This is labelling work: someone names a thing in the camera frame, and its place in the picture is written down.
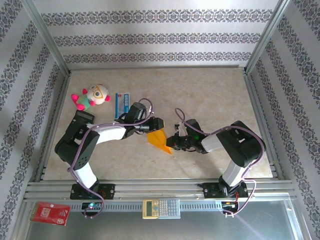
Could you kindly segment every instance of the red box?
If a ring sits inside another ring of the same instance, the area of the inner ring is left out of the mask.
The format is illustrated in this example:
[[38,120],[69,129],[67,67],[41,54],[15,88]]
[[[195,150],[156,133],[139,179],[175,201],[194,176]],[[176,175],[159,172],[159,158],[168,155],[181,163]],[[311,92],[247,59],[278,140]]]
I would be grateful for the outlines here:
[[70,213],[70,206],[49,202],[37,202],[30,221],[65,226]]

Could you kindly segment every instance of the marble tile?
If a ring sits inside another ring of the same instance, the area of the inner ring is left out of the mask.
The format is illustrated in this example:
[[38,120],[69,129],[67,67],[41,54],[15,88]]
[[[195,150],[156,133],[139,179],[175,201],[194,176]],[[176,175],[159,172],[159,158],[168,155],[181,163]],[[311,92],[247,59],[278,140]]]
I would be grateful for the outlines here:
[[[149,98],[155,116],[165,121],[167,137],[175,132],[179,121],[175,108],[181,108],[187,119],[195,118],[203,131],[213,132],[237,120],[257,134],[256,118],[249,99],[242,70],[239,68],[152,68],[74,71],[54,138],[54,146],[63,136],[76,108],[71,94],[82,88],[103,84],[111,101],[89,108],[95,123],[108,123],[115,117],[115,93],[130,92],[131,104]],[[224,149],[209,154],[173,151],[165,153],[148,143],[146,135],[133,135],[121,141],[98,144],[90,165],[99,179],[168,179],[218,178],[230,157]],[[45,180],[72,179],[65,162],[51,150]],[[267,156],[247,174],[250,178],[271,178]]]

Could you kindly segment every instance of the plush toy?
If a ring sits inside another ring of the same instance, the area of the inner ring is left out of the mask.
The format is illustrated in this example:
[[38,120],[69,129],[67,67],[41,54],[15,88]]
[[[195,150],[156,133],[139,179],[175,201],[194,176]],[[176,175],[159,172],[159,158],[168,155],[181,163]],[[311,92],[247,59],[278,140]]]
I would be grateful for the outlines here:
[[80,111],[87,110],[90,106],[103,104],[105,101],[110,101],[108,90],[101,84],[93,85],[88,90],[82,90],[82,96],[76,94],[71,95],[76,108]]

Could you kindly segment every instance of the purple cable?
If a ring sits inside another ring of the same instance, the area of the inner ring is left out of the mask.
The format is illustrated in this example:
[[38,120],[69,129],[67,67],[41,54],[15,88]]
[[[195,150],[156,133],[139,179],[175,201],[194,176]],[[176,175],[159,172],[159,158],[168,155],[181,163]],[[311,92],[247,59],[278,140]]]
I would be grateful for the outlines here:
[[[182,113],[183,118],[178,114],[178,110]],[[187,125],[187,126],[190,127],[191,129],[193,129],[193,130],[197,131],[198,133],[203,134],[203,135],[205,135],[205,136],[215,135],[215,134],[217,134],[217,133],[219,133],[219,132],[221,132],[221,131],[223,131],[223,130],[226,130],[226,129],[239,129],[239,130],[242,130],[242,131],[244,131],[244,132],[252,135],[252,136],[259,142],[260,147],[261,147],[261,150],[262,150],[261,155],[257,158],[257,160],[255,160],[254,162],[252,162],[251,164],[249,164],[249,166],[246,168],[246,170],[244,171],[244,173],[243,173],[242,176],[241,176],[241,178],[242,178],[244,181],[254,182],[254,187],[253,187],[253,189],[252,189],[251,194],[249,195],[249,197],[247,198],[247,200],[244,202],[243,206],[242,206],[240,209],[238,209],[235,213],[233,213],[232,211],[229,211],[229,210],[223,210],[223,211],[225,211],[226,213],[229,213],[229,215],[227,215],[227,216],[232,216],[232,215],[238,214],[238,213],[241,212],[241,211],[244,209],[244,207],[248,204],[249,200],[251,199],[251,197],[252,197],[252,195],[254,194],[254,192],[255,192],[255,190],[256,190],[256,187],[257,187],[257,182],[256,182],[255,180],[253,180],[253,179],[244,179],[244,177],[245,177],[245,175],[247,174],[247,172],[251,169],[251,167],[254,166],[254,165],[256,165],[256,164],[262,159],[262,156],[264,155],[265,146],[264,146],[262,140],[261,140],[260,137],[258,137],[253,131],[250,131],[250,130],[248,130],[248,129],[244,128],[244,127],[241,127],[241,126],[225,126],[225,127],[220,128],[220,129],[218,129],[218,130],[216,130],[216,131],[214,131],[214,132],[212,132],[212,133],[205,133],[205,132],[203,132],[203,131],[201,131],[201,130],[198,130],[198,129],[196,129],[195,127],[191,126],[189,123],[187,123],[186,120],[185,120],[185,119],[186,119],[186,115],[185,115],[185,113],[184,113],[180,108],[177,107],[177,108],[174,109],[174,111],[175,111],[175,113],[177,114],[177,116],[180,118],[180,120],[181,120],[185,125]]]
[[[148,115],[144,120],[142,120],[142,121],[140,121],[140,122],[136,122],[136,123],[118,123],[118,122],[117,122],[117,123],[103,123],[103,124],[98,124],[98,125],[95,125],[95,126],[89,128],[88,131],[85,132],[85,134],[84,134],[84,136],[83,136],[83,138],[82,138],[82,140],[81,140],[81,143],[80,143],[80,145],[79,145],[79,147],[78,147],[78,150],[77,150],[77,152],[76,152],[76,154],[75,154],[74,160],[73,160],[72,164],[70,165],[70,167],[69,167],[68,170],[67,170],[69,173],[71,173],[71,175],[73,176],[73,178],[75,179],[75,181],[76,181],[82,188],[84,188],[86,191],[88,191],[89,193],[97,196],[98,198],[100,198],[100,199],[102,200],[100,211],[97,212],[95,215],[90,216],[91,219],[95,218],[95,217],[98,216],[100,213],[102,213],[102,211],[104,210],[104,206],[105,206],[105,203],[106,203],[106,202],[105,202],[105,199],[104,199],[101,195],[99,195],[98,193],[96,193],[96,192],[92,191],[91,189],[87,188],[87,187],[78,179],[78,177],[77,177],[76,174],[75,174],[74,167],[75,167],[76,162],[77,162],[77,160],[78,160],[78,158],[79,158],[81,149],[82,149],[83,146],[84,146],[84,142],[85,142],[88,134],[89,134],[92,130],[95,130],[95,129],[98,129],[98,128],[103,128],[103,127],[113,127],[113,126],[130,127],[130,126],[140,125],[140,124],[143,124],[143,123],[145,123],[146,121],[148,121],[149,118],[151,117],[151,115],[154,113],[154,112],[153,112],[153,111],[154,111],[154,106],[153,106],[152,102],[151,102],[149,99],[147,99],[147,98],[141,98],[141,99],[139,100],[139,103],[140,103],[142,100],[148,101],[148,102],[150,103],[150,106],[151,106],[150,113],[149,113],[149,115]],[[87,208],[86,208],[85,211],[84,211],[84,216],[85,216],[85,217],[87,217],[86,212],[87,212]]]

